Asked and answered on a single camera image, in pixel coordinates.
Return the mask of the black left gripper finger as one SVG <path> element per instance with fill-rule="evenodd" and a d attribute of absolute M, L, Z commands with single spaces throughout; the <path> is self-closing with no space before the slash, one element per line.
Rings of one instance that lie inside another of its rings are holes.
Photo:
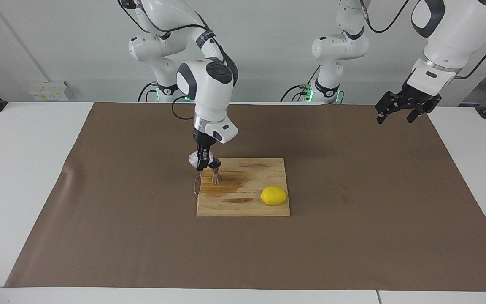
<path fill-rule="evenodd" d="M 430 100 L 422 101 L 422 100 L 413 100 L 410 102 L 410 106 L 413 108 L 411 113 L 407 116 L 407 122 L 413 123 L 418 117 L 422 116 L 425 113 L 430 113 L 434 110 L 434 108 L 439 104 L 442 100 L 441 96 L 434 96 Z"/>
<path fill-rule="evenodd" d="M 402 108 L 398 104 L 397 95 L 392 92 L 385 92 L 382 98 L 376 103 L 375 109 L 378 114 L 376 121 L 378 124 L 382 124 L 387 116 L 394 112 L 398 112 Z"/>

